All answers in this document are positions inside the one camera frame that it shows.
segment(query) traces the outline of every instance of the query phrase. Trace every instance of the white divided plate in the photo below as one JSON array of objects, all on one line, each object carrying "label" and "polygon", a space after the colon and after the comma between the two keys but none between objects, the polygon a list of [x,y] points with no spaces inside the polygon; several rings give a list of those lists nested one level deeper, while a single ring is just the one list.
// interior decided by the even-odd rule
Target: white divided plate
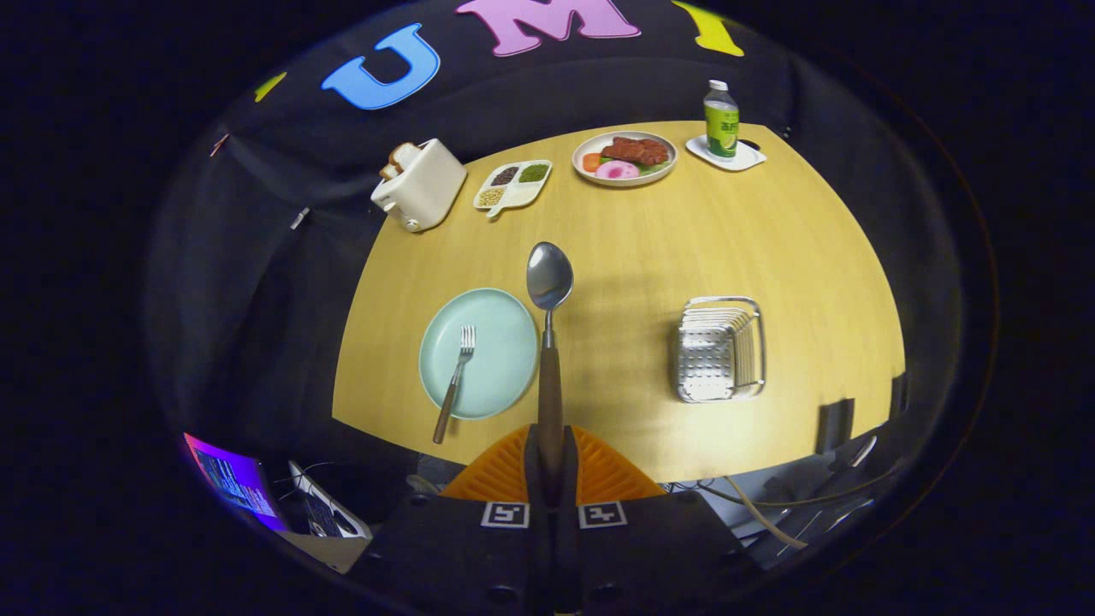
[{"label": "white divided plate", "polygon": [[[658,141],[666,149],[669,150],[669,164],[662,166],[661,168],[650,173],[649,175],[639,175],[638,177],[627,177],[625,179],[612,179],[609,177],[598,177],[596,174],[590,173],[581,167],[581,156],[587,153],[599,152],[606,147],[612,144],[613,137],[627,137],[629,139],[654,139]],[[604,186],[642,186],[643,184],[649,184],[650,182],[657,182],[658,179],[665,177],[673,170],[677,165],[677,148],[669,142],[665,137],[659,137],[653,132],[643,132],[642,130],[615,130],[612,132],[606,132],[603,135],[598,135],[592,139],[587,140],[585,143],[578,146],[578,149],[574,150],[570,154],[570,164],[574,165],[574,170],[578,172],[586,179],[593,182],[596,184],[602,184]]]},{"label": "white divided plate", "polygon": [[[546,164],[548,172],[544,173],[543,177],[541,177],[535,182],[521,182],[520,181],[521,173],[523,173],[527,167],[532,166],[533,164]],[[506,184],[502,184],[500,186],[492,186],[491,182],[494,181],[495,176],[497,176],[503,171],[509,168],[510,166],[517,167],[517,173],[514,174],[514,178]],[[540,188],[543,187],[544,182],[546,182],[548,177],[551,176],[551,167],[552,164],[550,160],[525,160],[521,162],[510,162],[508,164],[503,164],[498,168],[492,171],[491,174],[486,176],[486,179],[483,181],[483,185],[480,186],[479,191],[475,193],[474,197],[472,197],[472,205],[475,206],[475,209],[488,210],[486,212],[486,217],[491,219],[494,219],[499,213],[502,213],[503,209],[509,209],[510,207],[523,207],[532,202],[537,198],[537,195],[540,194]],[[498,202],[494,204],[493,206],[492,205],[481,206],[479,204],[480,196],[483,193],[489,190],[491,188],[503,188],[504,193],[502,195],[502,198],[498,199]]]},{"label": "white divided plate", "polygon": [[745,171],[750,166],[756,166],[768,160],[766,155],[760,153],[759,150],[754,150],[745,144],[740,139],[738,139],[738,148],[734,158],[723,158],[711,153],[711,150],[707,149],[706,135],[692,137],[687,143],[684,143],[684,147],[688,148],[688,151],[694,153],[703,160],[706,160],[715,166],[727,171]]}]

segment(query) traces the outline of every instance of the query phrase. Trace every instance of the beans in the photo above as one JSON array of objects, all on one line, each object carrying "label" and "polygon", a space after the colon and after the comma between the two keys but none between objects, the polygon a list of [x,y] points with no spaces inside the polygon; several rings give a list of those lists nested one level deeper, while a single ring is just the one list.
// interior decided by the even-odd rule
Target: beans
[{"label": "beans", "polygon": [[518,182],[539,182],[540,179],[543,179],[544,175],[546,174],[548,174],[546,164],[532,164],[526,166],[525,171],[521,171],[521,177],[518,179]]},{"label": "beans", "polygon": [[508,168],[505,168],[503,170],[502,173],[495,175],[494,179],[491,181],[491,185],[500,186],[503,184],[508,184],[509,181],[514,178],[514,175],[517,175],[516,166],[510,166]]},{"label": "beans", "polygon": [[489,190],[484,190],[480,195],[480,207],[491,207],[492,205],[498,202],[502,199],[502,193],[506,191],[506,188],[491,188]]}]

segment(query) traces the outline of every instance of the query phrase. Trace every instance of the water bottle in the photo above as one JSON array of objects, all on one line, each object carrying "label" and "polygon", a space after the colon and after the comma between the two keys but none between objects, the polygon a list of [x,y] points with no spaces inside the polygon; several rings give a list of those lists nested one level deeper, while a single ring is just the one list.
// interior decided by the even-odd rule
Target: water bottle
[{"label": "water bottle", "polygon": [[726,82],[712,79],[711,92],[703,97],[707,118],[707,149],[711,153],[733,158],[738,151],[738,104],[726,91]]}]

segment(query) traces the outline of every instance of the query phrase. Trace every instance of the green label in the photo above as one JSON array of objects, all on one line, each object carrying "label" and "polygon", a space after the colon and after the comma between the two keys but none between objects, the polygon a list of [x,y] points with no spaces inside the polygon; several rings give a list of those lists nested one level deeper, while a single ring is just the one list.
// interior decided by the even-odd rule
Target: green label
[{"label": "green label", "polygon": [[703,106],[707,117],[707,149],[711,153],[733,156],[738,150],[738,109]]}]

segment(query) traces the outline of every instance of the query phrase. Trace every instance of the pink food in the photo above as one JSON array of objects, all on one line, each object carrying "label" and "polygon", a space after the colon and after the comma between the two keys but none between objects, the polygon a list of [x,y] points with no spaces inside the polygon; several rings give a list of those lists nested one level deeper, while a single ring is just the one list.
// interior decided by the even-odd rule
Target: pink food
[{"label": "pink food", "polygon": [[638,177],[638,167],[625,160],[610,160],[597,167],[596,175],[608,179]]}]

